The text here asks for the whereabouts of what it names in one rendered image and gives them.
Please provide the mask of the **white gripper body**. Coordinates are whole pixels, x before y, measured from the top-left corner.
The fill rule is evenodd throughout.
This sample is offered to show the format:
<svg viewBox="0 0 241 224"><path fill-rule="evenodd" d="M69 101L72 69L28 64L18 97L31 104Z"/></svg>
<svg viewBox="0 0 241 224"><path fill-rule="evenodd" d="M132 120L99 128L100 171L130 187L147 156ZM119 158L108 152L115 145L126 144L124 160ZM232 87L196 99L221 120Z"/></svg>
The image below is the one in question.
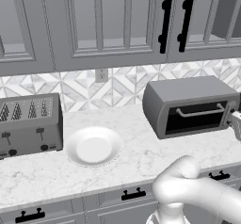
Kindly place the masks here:
<svg viewBox="0 0 241 224"><path fill-rule="evenodd" d="M241 140L241 113L232 113L232 128L234 129L235 136L238 140Z"/></svg>

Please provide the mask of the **toaster oven glass door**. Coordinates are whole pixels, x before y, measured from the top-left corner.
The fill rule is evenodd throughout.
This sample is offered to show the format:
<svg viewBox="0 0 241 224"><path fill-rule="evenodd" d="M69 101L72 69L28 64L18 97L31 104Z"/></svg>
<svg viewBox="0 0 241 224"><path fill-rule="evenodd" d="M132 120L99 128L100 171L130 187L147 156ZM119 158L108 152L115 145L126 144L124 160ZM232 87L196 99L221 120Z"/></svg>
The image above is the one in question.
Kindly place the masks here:
<svg viewBox="0 0 241 224"><path fill-rule="evenodd" d="M178 113L176 113L177 108L181 108L184 113L215 110L217 109L218 103L220 103L226 110L227 101L172 107L169 110L165 134L173 135L218 127L221 123L222 117L224 116L225 110L223 113L189 118L183 118Z"/></svg>

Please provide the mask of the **grey toaster oven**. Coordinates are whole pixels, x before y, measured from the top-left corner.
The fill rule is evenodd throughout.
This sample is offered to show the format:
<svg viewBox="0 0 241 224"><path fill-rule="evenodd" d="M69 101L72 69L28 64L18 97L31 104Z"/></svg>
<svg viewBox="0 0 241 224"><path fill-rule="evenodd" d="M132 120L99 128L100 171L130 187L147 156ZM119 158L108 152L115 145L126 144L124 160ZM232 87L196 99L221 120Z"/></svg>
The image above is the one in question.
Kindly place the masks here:
<svg viewBox="0 0 241 224"><path fill-rule="evenodd" d="M169 110L172 107L227 101L221 123L216 128L166 135ZM241 112L241 93L211 76L151 81L147 84L142 108L146 119L160 139L219 131L229 128L231 109Z"/></svg>

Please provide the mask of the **grey upper cupboard door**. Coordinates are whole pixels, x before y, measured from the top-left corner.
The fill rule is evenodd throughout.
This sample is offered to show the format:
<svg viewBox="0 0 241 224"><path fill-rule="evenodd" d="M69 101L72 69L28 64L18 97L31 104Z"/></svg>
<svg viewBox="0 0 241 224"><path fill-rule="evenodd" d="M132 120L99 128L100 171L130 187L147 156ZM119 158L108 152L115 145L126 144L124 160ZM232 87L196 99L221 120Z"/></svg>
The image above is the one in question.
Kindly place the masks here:
<svg viewBox="0 0 241 224"><path fill-rule="evenodd" d="M163 0L45 0L59 72L158 64Z"/></svg>
<svg viewBox="0 0 241 224"><path fill-rule="evenodd" d="M0 0L0 76L53 72L45 0Z"/></svg>
<svg viewBox="0 0 241 224"><path fill-rule="evenodd" d="M167 62L241 57L241 0L194 0L185 51L179 52L184 0L173 0Z"/></svg>

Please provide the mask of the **grey cupboard door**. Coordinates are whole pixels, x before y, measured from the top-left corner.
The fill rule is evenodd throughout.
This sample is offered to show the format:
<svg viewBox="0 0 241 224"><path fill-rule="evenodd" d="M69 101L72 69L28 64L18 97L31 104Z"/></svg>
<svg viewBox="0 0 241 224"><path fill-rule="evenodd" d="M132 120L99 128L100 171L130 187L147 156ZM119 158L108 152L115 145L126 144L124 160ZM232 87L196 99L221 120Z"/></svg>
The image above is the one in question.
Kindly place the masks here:
<svg viewBox="0 0 241 224"><path fill-rule="evenodd" d="M163 0L45 0L59 72L158 64Z"/></svg>
<svg viewBox="0 0 241 224"><path fill-rule="evenodd" d="M184 0L173 0L167 62L241 57L241 0L194 0L185 51L179 52Z"/></svg>
<svg viewBox="0 0 241 224"><path fill-rule="evenodd" d="M53 72L45 0L0 0L0 76Z"/></svg>
<svg viewBox="0 0 241 224"><path fill-rule="evenodd" d="M151 201L113 211L100 211L92 216L89 224L146 224L156 206L157 202Z"/></svg>

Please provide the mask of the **grey lower cupboard door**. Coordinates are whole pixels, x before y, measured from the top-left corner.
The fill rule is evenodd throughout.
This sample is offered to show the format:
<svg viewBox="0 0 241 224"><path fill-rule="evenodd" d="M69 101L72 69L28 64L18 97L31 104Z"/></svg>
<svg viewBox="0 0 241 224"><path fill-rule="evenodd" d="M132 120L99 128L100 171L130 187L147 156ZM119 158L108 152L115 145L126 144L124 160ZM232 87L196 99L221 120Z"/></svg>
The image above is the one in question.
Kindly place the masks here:
<svg viewBox="0 0 241 224"><path fill-rule="evenodd" d="M113 211L100 211L92 216L89 224L146 224L156 206L157 202L151 201Z"/></svg>

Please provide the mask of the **grey four-slot toaster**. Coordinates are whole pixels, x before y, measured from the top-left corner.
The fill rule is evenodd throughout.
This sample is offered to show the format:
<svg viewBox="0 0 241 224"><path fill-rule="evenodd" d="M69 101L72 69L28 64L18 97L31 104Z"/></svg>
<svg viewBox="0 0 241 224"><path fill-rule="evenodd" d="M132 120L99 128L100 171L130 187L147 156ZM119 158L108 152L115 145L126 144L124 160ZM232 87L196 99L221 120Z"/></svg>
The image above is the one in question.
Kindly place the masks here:
<svg viewBox="0 0 241 224"><path fill-rule="evenodd" d="M63 150L58 93L0 98L0 160Z"/></svg>

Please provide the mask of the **grey drawer front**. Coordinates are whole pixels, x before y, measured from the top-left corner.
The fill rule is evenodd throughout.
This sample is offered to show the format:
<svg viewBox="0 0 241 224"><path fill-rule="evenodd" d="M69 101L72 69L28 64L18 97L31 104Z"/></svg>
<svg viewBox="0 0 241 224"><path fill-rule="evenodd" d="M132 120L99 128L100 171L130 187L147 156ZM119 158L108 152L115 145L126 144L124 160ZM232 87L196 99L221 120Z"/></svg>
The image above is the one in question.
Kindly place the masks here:
<svg viewBox="0 0 241 224"><path fill-rule="evenodd" d="M205 171L203 171L199 175L199 177L200 178L207 177L207 178L211 179L209 177L210 172L212 172L212 174L214 176L216 176L219 174L219 172L221 170L223 170L223 172L225 174L229 173L231 175L231 177L229 179L217 181L217 182L225 184L225 185L233 187L233 188L236 188L236 189L238 189L241 186L241 169L239 166L209 168L209 169L206 169Z"/></svg>
<svg viewBox="0 0 241 224"><path fill-rule="evenodd" d="M132 199L132 200L122 200L121 199L121 196L123 195L124 190L127 190L129 193L133 193L133 192L137 191L138 187L141 190L144 190L146 192L145 197ZM99 202L100 207L104 207L104 206L110 206L110 205L114 205L114 204L123 204L123 203L136 201L136 200L144 200L147 198L151 198L152 196L153 196L153 194L151 191L151 184L139 184L137 186L124 187L121 189L116 189L116 190L101 193L98 195L98 202Z"/></svg>
<svg viewBox="0 0 241 224"><path fill-rule="evenodd" d="M45 218L31 220L23 223L16 223L15 218L21 215L21 211L26 211L26 213L32 214L36 212L37 208L41 208L45 212ZM0 214L0 224L33 224L39 221L45 221L51 218L67 216L72 213L72 205L69 200L63 200L54 203L42 204L27 208L21 208L19 210L14 210L6 213Z"/></svg>

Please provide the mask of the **white round plate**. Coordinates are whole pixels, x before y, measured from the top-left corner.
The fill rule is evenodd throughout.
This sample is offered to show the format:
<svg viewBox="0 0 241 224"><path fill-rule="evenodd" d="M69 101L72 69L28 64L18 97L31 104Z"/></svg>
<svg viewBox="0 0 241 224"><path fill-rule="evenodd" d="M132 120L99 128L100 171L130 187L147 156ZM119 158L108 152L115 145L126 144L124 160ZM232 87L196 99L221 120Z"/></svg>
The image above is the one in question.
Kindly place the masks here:
<svg viewBox="0 0 241 224"><path fill-rule="evenodd" d="M123 140L113 130L91 126L76 131L64 141L68 158L78 166L97 168L115 160L121 153Z"/></svg>

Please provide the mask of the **white wall outlet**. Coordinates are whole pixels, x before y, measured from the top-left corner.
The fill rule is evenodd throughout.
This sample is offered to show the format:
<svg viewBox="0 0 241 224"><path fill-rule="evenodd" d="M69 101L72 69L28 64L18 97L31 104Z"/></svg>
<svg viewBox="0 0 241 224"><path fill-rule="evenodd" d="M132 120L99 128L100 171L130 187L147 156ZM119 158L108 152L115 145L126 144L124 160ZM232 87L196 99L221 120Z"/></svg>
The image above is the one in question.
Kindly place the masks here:
<svg viewBox="0 0 241 224"><path fill-rule="evenodd" d="M106 83L108 81L108 69L97 69L95 71L95 81L97 83Z"/></svg>

